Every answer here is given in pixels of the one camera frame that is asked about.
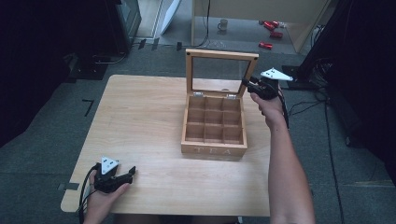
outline box hinge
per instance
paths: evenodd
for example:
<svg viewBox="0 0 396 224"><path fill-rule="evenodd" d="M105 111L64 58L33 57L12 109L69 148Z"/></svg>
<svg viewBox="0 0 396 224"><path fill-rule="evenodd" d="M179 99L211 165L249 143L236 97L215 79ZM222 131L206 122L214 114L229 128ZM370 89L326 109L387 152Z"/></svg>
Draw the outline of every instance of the box hinge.
<svg viewBox="0 0 396 224"><path fill-rule="evenodd" d="M230 99L230 100L235 100L236 99L236 95L235 94L227 94L226 98Z"/></svg>
<svg viewBox="0 0 396 224"><path fill-rule="evenodd" d="M201 91L195 91L195 92L193 93L193 95L196 96L196 97L204 97L204 93L201 92Z"/></svg>

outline gray carpet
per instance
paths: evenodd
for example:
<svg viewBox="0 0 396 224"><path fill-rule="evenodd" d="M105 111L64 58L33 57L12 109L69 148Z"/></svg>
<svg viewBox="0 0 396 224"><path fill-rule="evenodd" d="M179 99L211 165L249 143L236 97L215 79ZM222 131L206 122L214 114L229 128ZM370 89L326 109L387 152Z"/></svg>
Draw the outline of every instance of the gray carpet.
<svg viewBox="0 0 396 224"><path fill-rule="evenodd" d="M254 75L304 60L297 54L259 53ZM134 47L126 59L107 68L103 80L62 84L28 130L1 148L0 223L78 223L75 214L61 210L64 193L58 186L71 176L107 80L114 74L184 77L185 55L175 46ZM285 90L285 97L289 109L316 101L312 91ZM94 100L86 117L90 104L84 99ZM295 106L293 112L310 105ZM343 127L332 107L323 103L290 117L290 133L314 194L318 223L341 223L325 109L345 223L394 223L396 190L383 163L365 148L346 147ZM182 223L174 217L163 217L163 222ZM111 216L106 223L111 223ZM269 218L244 217L244 223L269 223Z"/></svg>

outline hand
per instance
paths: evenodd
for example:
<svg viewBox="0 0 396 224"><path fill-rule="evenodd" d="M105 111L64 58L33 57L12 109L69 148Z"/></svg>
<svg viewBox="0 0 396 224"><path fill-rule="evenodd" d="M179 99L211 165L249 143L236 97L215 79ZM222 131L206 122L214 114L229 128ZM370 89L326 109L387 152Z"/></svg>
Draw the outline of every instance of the hand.
<svg viewBox="0 0 396 224"><path fill-rule="evenodd" d="M270 129L277 124L285 123L286 125L285 118L283 117L282 103L278 97L272 100L263 100L254 92L250 94L250 97L259 105L259 110L265 116L265 122Z"/></svg>
<svg viewBox="0 0 396 224"><path fill-rule="evenodd" d="M128 183L121 185L116 191L112 193L103 193L102 191L97 190L96 192L93 183L94 177L96 175L96 171L93 171L90 175L90 191L91 195L88 198L87 205L87 215L85 216L84 223L101 223L108 213L110 212L113 203L129 188Z"/></svg>

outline wooden box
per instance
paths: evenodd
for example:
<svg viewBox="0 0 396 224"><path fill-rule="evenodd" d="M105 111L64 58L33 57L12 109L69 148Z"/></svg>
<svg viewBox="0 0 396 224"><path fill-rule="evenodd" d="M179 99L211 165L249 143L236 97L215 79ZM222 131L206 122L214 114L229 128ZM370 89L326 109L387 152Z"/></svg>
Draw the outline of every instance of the wooden box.
<svg viewBox="0 0 396 224"><path fill-rule="evenodd" d="M182 153L243 157L248 143L241 80L251 77L258 58L253 53L186 50Z"/></svg>

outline wooden table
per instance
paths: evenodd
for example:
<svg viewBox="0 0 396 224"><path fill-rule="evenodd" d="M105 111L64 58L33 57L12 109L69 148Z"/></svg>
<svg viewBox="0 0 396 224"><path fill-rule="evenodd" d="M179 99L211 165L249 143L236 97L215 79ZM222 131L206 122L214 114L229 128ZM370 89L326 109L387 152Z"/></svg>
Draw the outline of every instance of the wooden table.
<svg viewBox="0 0 396 224"><path fill-rule="evenodd" d="M201 81L219 87L218 80ZM79 188L65 192L62 209L77 210L85 175L107 156L120 161L118 175L137 168L113 213L269 216L270 132L249 94L244 98L248 150L242 159L183 155L186 79L112 76L70 178Z"/></svg>

